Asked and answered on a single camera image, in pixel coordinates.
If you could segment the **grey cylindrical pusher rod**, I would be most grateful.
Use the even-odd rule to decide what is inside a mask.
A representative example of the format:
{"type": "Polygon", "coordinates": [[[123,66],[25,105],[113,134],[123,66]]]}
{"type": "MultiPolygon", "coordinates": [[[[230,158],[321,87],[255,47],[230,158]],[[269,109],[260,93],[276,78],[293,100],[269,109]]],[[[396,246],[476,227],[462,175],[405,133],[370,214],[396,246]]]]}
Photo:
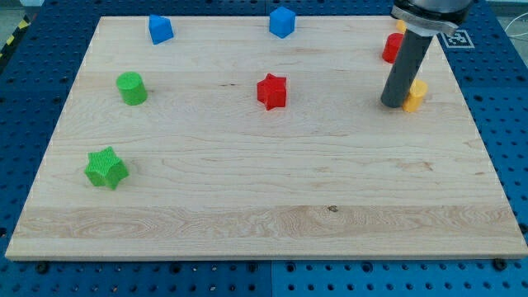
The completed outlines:
{"type": "Polygon", "coordinates": [[[407,30],[390,70],[381,102],[391,108],[401,107],[431,44],[431,36],[407,30]]]}

